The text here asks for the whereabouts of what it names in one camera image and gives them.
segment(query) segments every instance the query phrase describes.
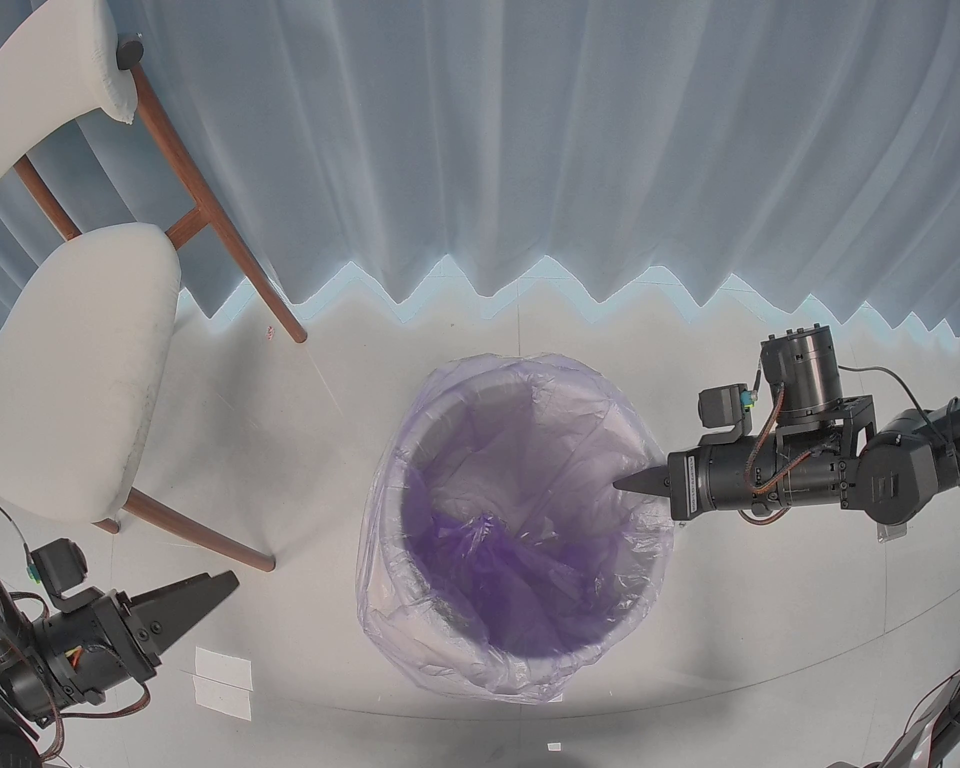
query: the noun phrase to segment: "floor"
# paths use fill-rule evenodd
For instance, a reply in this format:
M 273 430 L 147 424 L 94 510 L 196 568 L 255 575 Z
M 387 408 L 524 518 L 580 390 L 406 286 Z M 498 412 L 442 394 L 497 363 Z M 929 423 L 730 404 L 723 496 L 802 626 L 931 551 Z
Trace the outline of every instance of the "floor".
M 840 325 L 816 300 L 787 315 L 735 279 L 700 308 L 658 270 L 603 305 L 548 264 L 492 299 L 443 263 L 400 306 L 360 278 L 334 287 L 300 308 L 312 315 L 302 346 L 271 330 L 256 299 L 228 322 L 181 298 L 136 485 L 275 552 L 278 567 L 236 567 L 240 589 L 166 654 L 146 712 L 68 722 L 74 768 L 860 765 L 881 759 L 917 699 L 960 665 L 956 491 L 886 544 L 862 513 L 834 508 L 760 529 L 713 513 L 678 529 L 658 604 L 561 702 L 413 687 L 360 631 L 354 568 L 373 470 L 438 365 L 479 352 L 577 358 L 667 451 L 699 438 L 701 389 L 752 380 L 768 333 L 831 323 L 842 363 L 894 368 L 928 407 L 956 394 L 960 341 L 914 318 L 890 330 L 869 308 Z M 875 396 L 880 423 L 908 406 L 880 374 L 843 383 Z M 769 407 L 766 393 L 759 413 Z M 130 516 L 117 537 L 18 519 L 33 544 L 79 543 L 101 588 L 136 594 L 231 567 Z M 19 562 L 4 534 L 0 576 L 13 588 L 28 586 Z M 197 646 L 252 661 L 251 722 L 197 706 Z

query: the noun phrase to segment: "trash bin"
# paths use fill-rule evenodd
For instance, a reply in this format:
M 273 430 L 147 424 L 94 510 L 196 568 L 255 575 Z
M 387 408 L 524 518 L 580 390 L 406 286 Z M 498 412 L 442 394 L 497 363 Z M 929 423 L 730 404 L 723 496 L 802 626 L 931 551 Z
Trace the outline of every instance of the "trash bin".
M 554 699 L 657 599 L 669 505 L 611 483 L 663 463 L 626 397 L 574 360 L 437 369 L 373 479 L 364 632 L 428 690 Z

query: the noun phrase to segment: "purple trash bag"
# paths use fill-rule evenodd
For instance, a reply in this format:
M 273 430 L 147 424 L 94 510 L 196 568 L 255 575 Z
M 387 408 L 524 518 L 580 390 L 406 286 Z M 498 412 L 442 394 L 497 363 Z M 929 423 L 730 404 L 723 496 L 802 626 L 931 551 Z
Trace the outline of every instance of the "purple trash bag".
M 657 600 L 669 504 L 612 481 L 663 463 L 627 398 L 574 360 L 437 369 L 373 478 L 364 632 L 428 690 L 556 698 Z

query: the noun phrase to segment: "chair backrest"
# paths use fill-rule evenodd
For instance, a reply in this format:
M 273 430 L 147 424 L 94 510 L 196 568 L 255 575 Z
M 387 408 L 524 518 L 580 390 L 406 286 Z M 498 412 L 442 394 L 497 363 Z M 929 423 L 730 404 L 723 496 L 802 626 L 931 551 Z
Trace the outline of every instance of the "chair backrest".
M 133 122 L 136 87 L 116 46 L 106 0 L 47 0 L 16 28 L 0 48 L 0 176 L 93 109 Z

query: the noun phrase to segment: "blue-gray curtain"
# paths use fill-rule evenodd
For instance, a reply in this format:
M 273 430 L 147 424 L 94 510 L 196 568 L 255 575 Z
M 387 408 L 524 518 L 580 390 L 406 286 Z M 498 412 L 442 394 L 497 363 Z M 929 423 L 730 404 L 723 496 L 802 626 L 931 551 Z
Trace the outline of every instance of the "blue-gray curtain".
M 544 254 L 598 300 L 652 264 L 791 310 L 866 300 L 960 332 L 960 3 L 115 0 L 252 250 L 293 302 L 352 260 L 403 300 L 445 253 L 491 294 Z M 0 3 L 0 36 L 31 10 Z M 81 229 L 168 227 L 142 126 L 30 155 Z M 0 181 L 0 303 L 59 242 Z M 212 313 L 240 279 L 181 252 Z

